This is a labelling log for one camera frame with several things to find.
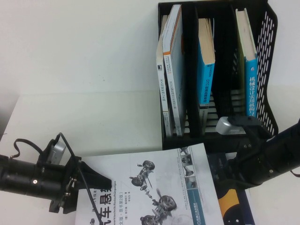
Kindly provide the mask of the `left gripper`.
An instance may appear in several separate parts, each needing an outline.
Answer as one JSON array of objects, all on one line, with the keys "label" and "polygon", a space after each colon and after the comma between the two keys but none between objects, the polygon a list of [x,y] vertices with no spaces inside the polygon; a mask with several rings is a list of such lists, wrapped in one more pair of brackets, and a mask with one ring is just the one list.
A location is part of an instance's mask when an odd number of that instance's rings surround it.
[{"label": "left gripper", "polygon": [[[79,189],[85,189],[86,182],[89,189],[111,189],[112,180],[90,168],[85,162],[79,164],[83,174],[79,174]],[[44,165],[41,172],[41,192],[39,196],[50,200],[49,212],[63,213],[76,211],[78,189],[76,179],[77,168],[73,160],[66,165]]]}]

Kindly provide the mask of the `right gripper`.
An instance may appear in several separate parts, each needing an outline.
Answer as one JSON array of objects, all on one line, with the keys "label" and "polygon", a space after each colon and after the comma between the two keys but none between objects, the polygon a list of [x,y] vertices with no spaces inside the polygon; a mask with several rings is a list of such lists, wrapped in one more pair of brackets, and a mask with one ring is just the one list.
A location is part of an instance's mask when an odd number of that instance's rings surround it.
[{"label": "right gripper", "polygon": [[270,164],[265,156],[265,144],[272,137],[265,126],[243,126],[250,145],[240,150],[237,156],[227,161],[229,177],[243,188],[259,186],[261,182],[256,175],[269,175]]}]

